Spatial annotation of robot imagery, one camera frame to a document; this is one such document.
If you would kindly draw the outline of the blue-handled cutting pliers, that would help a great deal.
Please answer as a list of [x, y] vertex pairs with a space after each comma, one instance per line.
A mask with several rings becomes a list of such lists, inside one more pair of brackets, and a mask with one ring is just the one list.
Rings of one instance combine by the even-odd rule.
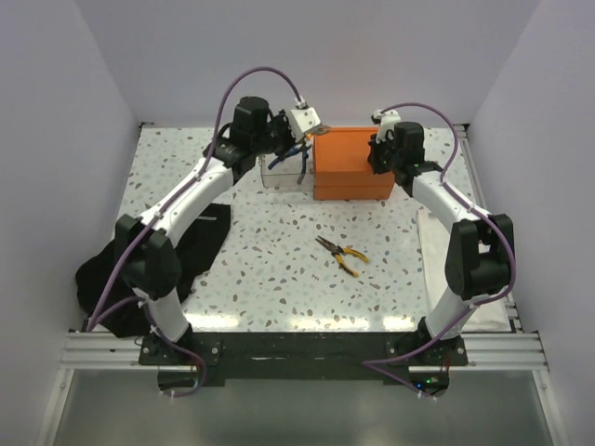
[[309, 172], [309, 157], [310, 148], [307, 145], [294, 146], [270, 161], [267, 165], [267, 172], [280, 176], [290, 183], [301, 185]]

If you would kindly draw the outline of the orange-black combination pliers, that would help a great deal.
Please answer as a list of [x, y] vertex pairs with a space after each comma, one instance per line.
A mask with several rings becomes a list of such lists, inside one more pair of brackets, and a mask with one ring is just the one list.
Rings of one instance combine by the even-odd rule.
[[322, 136], [325, 135], [327, 133], [329, 133], [331, 131], [331, 127], [328, 125], [317, 125], [311, 129], [309, 129], [305, 134], [304, 134], [304, 138], [306, 140], [310, 140], [313, 139], [317, 136]]

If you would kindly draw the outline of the orange-black long-nose pliers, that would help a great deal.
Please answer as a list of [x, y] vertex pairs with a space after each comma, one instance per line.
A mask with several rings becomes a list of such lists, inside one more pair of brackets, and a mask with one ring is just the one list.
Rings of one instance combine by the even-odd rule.
[[357, 271], [351, 269], [345, 262], [345, 256], [354, 256], [359, 260], [363, 261], [364, 263], [368, 264], [370, 262], [369, 258], [365, 256], [363, 253], [354, 250], [352, 248], [343, 248], [338, 244], [335, 244], [322, 236], [317, 236], [315, 241], [323, 246], [327, 251], [331, 253], [333, 258], [338, 263], [338, 267], [349, 274], [351, 277], [358, 277], [359, 274]]

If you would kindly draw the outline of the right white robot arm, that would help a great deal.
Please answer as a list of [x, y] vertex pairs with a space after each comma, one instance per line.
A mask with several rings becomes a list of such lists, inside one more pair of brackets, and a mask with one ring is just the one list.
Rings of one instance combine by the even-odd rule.
[[436, 364], [447, 353], [445, 340], [460, 335], [482, 303], [512, 284], [514, 271], [511, 219], [492, 215], [460, 195], [445, 180], [443, 168], [425, 159], [424, 129], [414, 122], [376, 119], [368, 163], [376, 174], [391, 172], [409, 197], [424, 205], [449, 233], [444, 275], [446, 289], [418, 331], [416, 358]]

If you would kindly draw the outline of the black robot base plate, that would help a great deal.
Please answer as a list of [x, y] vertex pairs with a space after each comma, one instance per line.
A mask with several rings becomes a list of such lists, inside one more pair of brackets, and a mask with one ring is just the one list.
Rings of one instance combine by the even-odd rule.
[[[410, 333], [193, 333], [185, 346], [197, 353], [207, 367], [207, 384], [224, 386], [226, 380], [373, 380], [384, 379], [363, 366], [364, 361], [392, 360], [413, 346]], [[412, 367], [440, 367], [469, 364], [462, 337], [438, 342], [411, 359], [391, 362], [389, 370], [402, 379], [421, 383], [429, 373], [410, 373]], [[190, 366], [192, 358], [169, 347], [157, 335], [147, 336], [139, 353], [142, 366]]]

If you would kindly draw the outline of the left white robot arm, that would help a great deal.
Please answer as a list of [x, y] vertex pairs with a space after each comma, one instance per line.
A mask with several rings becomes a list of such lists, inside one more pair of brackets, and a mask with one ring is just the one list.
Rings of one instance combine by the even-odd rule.
[[139, 294], [152, 325], [164, 337], [159, 351], [172, 364], [192, 355], [191, 326], [179, 302], [178, 246], [197, 217], [251, 170], [260, 155], [292, 149], [305, 135], [299, 108], [271, 111], [260, 97], [241, 98], [230, 122], [218, 129], [193, 170], [138, 217], [115, 225], [115, 272]]

